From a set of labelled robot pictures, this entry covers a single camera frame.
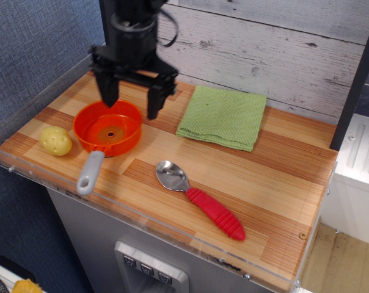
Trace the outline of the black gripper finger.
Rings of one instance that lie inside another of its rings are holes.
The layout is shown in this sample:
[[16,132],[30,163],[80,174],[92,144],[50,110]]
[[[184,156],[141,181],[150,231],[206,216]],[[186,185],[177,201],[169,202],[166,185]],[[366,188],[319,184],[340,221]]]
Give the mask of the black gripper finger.
[[158,116],[158,112],[163,108],[166,98],[172,94],[170,87],[163,85],[152,85],[148,91],[148,109],[147,117],[154,120]]
[[107,107],[112,107],[119,98],[119,80],[114,73],[95,70],[95,78],[101,98]]

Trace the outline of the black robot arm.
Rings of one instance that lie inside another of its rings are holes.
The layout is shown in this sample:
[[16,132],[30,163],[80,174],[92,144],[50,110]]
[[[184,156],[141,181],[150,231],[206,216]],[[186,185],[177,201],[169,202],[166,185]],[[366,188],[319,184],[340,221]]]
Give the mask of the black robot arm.
[[164,1],[100,1],[105,45],[91,46],[92,70],[101,98],[112,107],[119,98],[119,82],[147,87],[148,119],[154,120],[166,98],[175,94],[178,70],[156,53],[158,17],[172,17]]

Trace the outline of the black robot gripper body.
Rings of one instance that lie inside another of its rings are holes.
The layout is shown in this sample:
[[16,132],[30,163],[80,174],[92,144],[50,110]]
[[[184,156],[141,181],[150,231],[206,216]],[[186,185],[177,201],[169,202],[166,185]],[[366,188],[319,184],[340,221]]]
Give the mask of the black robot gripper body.
[[93,71],[114,73],[120,80],[176,91],[178,71],[157,53],[159,12],[110,12],[110,44],[93,46]]

